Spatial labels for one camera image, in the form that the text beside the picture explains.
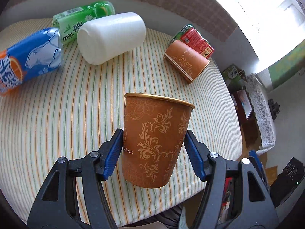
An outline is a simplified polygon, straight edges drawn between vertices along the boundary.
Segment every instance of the white wall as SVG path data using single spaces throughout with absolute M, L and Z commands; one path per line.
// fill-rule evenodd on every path
M 267 152 L 266 167 L 277 165 L 280 174 L 292 157 L 305 165 L 305 74 L 300 76 L 297 73 L 271 91 L 268 97 L 278 102 L 281 107 L 274 121 L 276 143 Z M 304 189 L 305 180 L 282 205 L 277 207 L 280 221 L 292 210 Z
M 28 0 L 6 11 L 0 16 L 0 30 L 10 24 L 26 19 L 53 17 L 54 14 L 73 7 L 90 4 L 97 0 Z M 146 26 L 174 36 L 189 20 L 165 9 L 134 0 L 109 0 L 113 3 L 116 13 L 135 12 L 139 14 Z M 249 41 L 238 27 L 226 40 L 220 42 L 213 35 L 197 26 L 198 30 L 215 48 L 213 58 L 220 71 L 232 63 L 244 69 L 247 74 L 255 70 L 259 59 Z

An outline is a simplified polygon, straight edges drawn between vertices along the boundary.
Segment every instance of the barcode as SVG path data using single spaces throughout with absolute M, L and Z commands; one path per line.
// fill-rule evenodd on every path
M 188 44 L 188 43 L 190 42 L 190 40 L 189 40 L 188 38 L 185 38 L 185 39 L 184 39 L 184 42 L 185 42 L 186 44 Z
M 62 12 L 62 14 L 64 16 L 67 16 L 67 15 L 70 15 L 70 14 L 73 14 L 73 13 L 76 13 L 76 12 L 79 12 L 79 11 L 82 11 L 83 9 L 81 7 L 76 7 L 76 8 L 73 8 L 73 9 L 70 9 L 70 10 L 67 10 L 65 12 Z

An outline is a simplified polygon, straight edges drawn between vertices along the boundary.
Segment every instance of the bolt head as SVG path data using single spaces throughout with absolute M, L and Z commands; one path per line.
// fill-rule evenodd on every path
M 218 153 L 215 151 L 210 152 L 210 157 L 212 158 L 217 158 L 218 157 Z
M 90 153 L 90 157 L 97 157 L 99 153 L 97 151 L 93 151 Z
M 59 162 L 60 164 L 64 163 L 65 161 L 66 161 L 66 158 L 65 158 L 65 157 L 60 157 L 60 158 L 58 159 L 58 162 Z
M 249 164 L 249 163 L 250 163 L 250 160 L 247 159 L 247 158 L 243 158 L 243 159 L 242 159 L 242 162 L 243 162 L 244 164 Z

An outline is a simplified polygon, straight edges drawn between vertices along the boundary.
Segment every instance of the red can label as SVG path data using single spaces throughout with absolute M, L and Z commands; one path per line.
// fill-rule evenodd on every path
M 180 38 L 185 44 L 193 48 L 196 52 L 200 53 L 206 59 L 209 58 L 214 52 L 213 47 L 201 36 L 195 29 L 190 28 Z

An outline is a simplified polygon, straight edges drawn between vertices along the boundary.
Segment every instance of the cup rim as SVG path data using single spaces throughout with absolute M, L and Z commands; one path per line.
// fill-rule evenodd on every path
M 179 103 L 179 104 L 183 104 L 186 105 L 188 107 L 191 107 L 192 109 L 195 109 L 195 105 L 186 102 L 186 101 L 182 101 L 176 98 L 172 98 L 172 97 L 167 97 L 167 96 L 161 96 L 161 95 L 153 95 L 153 94 L 144 94 L 144 93 L 126 93 L 124 95 L 124 97 L 129 97 L 129 96 L 135 96 L 135 97 L 146 97 L 146 98 L 151 98 L 151 99 L 157 99 L 157 100 L 163 100 L 163 101 L 168 101 L 168 102 L 174 102 L 174 103 Z

